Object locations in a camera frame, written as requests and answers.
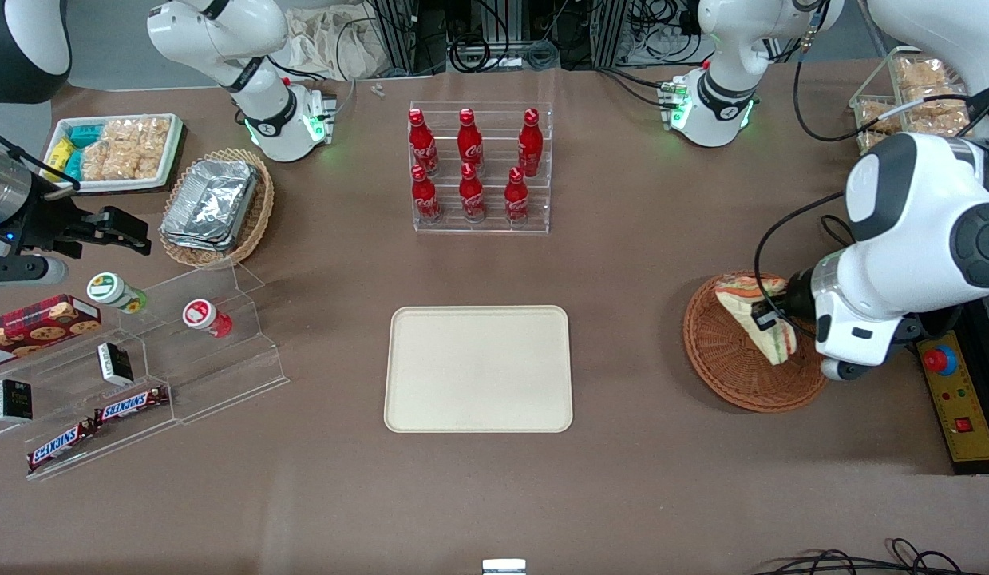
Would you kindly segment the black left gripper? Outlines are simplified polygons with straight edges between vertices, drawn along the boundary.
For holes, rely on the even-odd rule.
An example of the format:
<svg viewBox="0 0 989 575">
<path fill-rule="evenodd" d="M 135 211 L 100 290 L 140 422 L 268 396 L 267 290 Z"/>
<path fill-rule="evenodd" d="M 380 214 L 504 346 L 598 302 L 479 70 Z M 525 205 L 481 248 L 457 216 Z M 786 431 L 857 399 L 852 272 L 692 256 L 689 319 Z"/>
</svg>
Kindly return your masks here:
<svg viewBox="0 0 989 575">
<path fill-rule="evenodd" d="M 801 323 L 815 323 L 816 307 L 811 288 L 813 269 L 794 273 L 787 280 L 781 299 L 761 299 L 750 307 L 750 316 L 760 332 L 791 327 L 789 318 Z"/>
</svg>

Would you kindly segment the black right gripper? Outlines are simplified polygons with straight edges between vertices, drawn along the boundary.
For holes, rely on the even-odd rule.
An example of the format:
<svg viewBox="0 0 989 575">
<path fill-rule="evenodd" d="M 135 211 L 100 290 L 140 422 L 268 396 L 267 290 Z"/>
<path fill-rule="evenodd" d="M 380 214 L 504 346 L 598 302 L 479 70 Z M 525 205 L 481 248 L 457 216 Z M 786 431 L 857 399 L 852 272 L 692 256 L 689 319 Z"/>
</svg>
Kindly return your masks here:
<svg viewBox="0 0 989 575">
<path fill-rule="evenodd" d="M 151 254 L 147 222 L 113 206 L 92 214 L 75 205 L 75 196 L 71 187 L 31 187 L 23 207 L 10 219 L 10 254 L 41 250 L 80 259 L 84 243 Z"/>
</svg>

